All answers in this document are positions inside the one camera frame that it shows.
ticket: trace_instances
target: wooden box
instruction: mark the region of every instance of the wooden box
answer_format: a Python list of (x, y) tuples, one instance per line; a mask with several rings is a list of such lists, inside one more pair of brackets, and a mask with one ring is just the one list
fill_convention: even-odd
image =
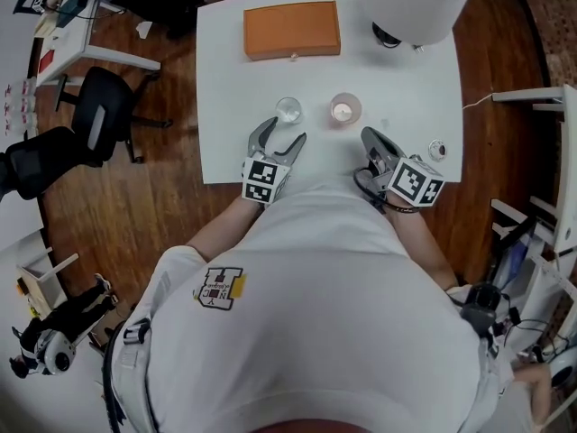
[(336, 2), (244, 10), (244, 52), (251, 60), (340, 54)]

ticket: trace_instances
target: strap buckle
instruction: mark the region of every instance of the strap buckle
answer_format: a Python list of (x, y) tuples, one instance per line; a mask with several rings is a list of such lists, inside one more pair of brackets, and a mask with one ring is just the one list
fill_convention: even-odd
[(135, 345), (144, 343), (144, 336), (151, 329), (151, 320), (148, 318), (141, 319), (124, 331), (123, 341), (125, 345)]

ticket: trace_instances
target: lamp base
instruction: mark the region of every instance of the lamp base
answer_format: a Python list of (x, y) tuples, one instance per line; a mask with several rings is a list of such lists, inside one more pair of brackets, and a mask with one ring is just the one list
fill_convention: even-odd
[(375, 23), (372, 24), (372, 33), (375, 34), (375, 37), (377, 37), (383, 47), (397, 48), (401, 44), (399, 39), (396, 39), (392, 35), (386, 33)]

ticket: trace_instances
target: office chair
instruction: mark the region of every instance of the office chair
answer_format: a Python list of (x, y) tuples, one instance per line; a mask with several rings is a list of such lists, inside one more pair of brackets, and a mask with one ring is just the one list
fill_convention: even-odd
[(108, 161), (117, 142), (124, 141), (132, 163), (143, 163), (142, 156), (134, 156), (132, 124), (154, 128), (168, 128), (171, 120), (164, 122), (133, 115), (147, 85), (160, 77), (159, 72), (147, 74), (136, 91), (132, 91), (124, 80), (102, 68), (90, 68), (78, 96), (66, 93), (68, 77), (60, 78), (54, 110), (60, 102), (75, 105), (71, 128), (88, 149), (102, 161)]
[(101, 167), (102, 161), (69, 128), (52, 128), (0, 154), (0, 194), (16, 190), (25, 200), (37, 198), (77, 165)]

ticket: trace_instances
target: table lamp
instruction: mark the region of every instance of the table lamp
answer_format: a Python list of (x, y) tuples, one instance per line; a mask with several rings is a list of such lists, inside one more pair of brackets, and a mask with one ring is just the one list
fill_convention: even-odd
[(444, 39), (467, 0), (361, 0), (379, 41), (394, 48), (403, 41), (421, 47)]

